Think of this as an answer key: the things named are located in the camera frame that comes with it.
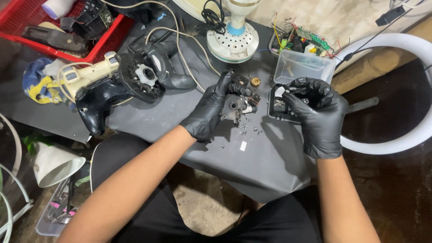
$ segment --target forearm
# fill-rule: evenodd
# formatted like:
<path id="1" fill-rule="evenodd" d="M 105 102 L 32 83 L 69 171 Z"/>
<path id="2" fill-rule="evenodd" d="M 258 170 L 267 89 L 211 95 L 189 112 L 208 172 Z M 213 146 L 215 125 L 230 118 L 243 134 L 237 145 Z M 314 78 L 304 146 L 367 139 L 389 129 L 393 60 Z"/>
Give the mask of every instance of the forearm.
<path id="1" fill-rule="evenodd" d="M 165 134 L 105 180 L 79 208 L 57 242 L 109 241 L 195 141 L 181 126 Z"/>
<path id="2" fill-rule="evenodd" d="M 343 157 L 317 159 L 325 242 L 380 242 Z"/>

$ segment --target plastic container lid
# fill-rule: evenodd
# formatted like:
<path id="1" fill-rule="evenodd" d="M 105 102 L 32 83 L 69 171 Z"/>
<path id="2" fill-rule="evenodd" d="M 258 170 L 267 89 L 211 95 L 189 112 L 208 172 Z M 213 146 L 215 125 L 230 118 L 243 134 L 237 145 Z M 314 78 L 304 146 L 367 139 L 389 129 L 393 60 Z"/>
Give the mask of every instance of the plastic container lid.
<path id="1" fill-rule="evenodd" d="M 295 79 L 309 77 L 330 84 L 335 67 L 336 61 L 333 59 L 285 49 L 279 53 L 273 80 L 275 83 L 289 84 Z"/>

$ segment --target white label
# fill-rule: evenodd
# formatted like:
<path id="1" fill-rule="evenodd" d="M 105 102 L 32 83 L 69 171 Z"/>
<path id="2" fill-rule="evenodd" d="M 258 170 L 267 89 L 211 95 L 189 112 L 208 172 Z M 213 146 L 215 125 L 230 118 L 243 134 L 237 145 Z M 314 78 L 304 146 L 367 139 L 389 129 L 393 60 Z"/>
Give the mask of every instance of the white label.
<path id="1" fill-rule="evenodd" d="M 248 143 L 246 143 L 245 141 L 241 142 L 241 146 L 240 146 L 241 151 L 244 151 L 246 149 L 246 144 Z"/>
<path id="2" fill-rule="evenodd" d="M 159 59 L 155 55 L 152 55 L 152 58 L 155 61 L 155 64 L 158 67 L 159 71 L 162 71 L 161 62 L 159 61 Z"/>

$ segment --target concrete floor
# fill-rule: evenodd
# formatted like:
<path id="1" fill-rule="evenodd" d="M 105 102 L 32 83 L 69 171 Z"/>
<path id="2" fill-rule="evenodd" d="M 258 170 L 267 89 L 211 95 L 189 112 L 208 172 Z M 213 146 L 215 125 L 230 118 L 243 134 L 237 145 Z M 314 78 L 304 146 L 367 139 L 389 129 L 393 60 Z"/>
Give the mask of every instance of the concrete floor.
<path id="1" fill-rule="evenodd" d="M 167 175 L 185 224 L 195 232 L 216 236 L 231 229 L 243 210 L 239 191 L 219 178 L 178 163 Z M 35 227 L 57 185 L 41 190 L 34 207 L 14 224 L 10 242 L 55 243 L 56 237 L 40 236 Z"/>

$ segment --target black pants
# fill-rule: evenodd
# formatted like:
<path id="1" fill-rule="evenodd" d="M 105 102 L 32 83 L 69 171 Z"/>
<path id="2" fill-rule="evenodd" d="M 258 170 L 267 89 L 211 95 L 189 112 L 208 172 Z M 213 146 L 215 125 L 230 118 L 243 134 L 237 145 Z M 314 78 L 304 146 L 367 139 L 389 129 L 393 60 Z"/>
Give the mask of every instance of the black pants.
<path id="1" fill-rule="evenodd" d="M 92 159 L 92 190 L 148 146 L 129 134 L 116 134 L 100 143 Z M 318 202 L 318 190 L 310 186 L 267 203 L 225 234 L 208 237 L 184 224 L 163 180 L 112 242 L 322 242 Z"/>

